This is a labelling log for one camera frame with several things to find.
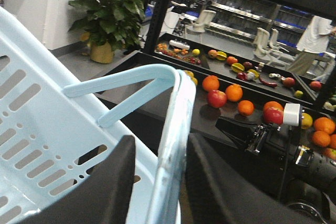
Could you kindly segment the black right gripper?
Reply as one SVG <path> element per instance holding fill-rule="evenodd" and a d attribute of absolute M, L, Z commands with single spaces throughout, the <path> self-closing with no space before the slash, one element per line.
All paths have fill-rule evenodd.
<path fill-rule="evenodd" d="M 258 125 L 220 116 L 216 127 L 238 148 L 245 148 L 282 171 L 287 170 L 299 145 L 299 128 L 296 126 Z"/>

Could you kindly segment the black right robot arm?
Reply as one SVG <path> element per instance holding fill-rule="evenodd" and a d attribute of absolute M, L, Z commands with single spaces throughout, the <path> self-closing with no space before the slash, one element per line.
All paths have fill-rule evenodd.
<path fill-rule="evenodd" d="M 335 202 L 335 161 L 299 144 L 296 127 L 242 122 L 225 116 L 217 119 L 216 127 L 241 151 L 278 167 L 283 158 L 293 177 L 324 192 Z"/>

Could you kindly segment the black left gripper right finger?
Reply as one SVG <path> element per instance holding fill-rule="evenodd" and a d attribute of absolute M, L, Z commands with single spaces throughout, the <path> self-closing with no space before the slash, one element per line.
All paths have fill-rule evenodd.
<path fill-rule="evenodd" d="M 194 223 L 315 223 L 257 189 L 199 134 L 188 136 L 185 184 Z"/>

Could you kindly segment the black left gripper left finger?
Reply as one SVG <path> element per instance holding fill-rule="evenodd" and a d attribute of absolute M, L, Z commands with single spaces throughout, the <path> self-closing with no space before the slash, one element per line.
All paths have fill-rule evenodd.
<path fill-rule="evenodd" d="M 125 223 L 135 175 L 135 138 L 125 135 L 70 193 L 22 223 Z"/>

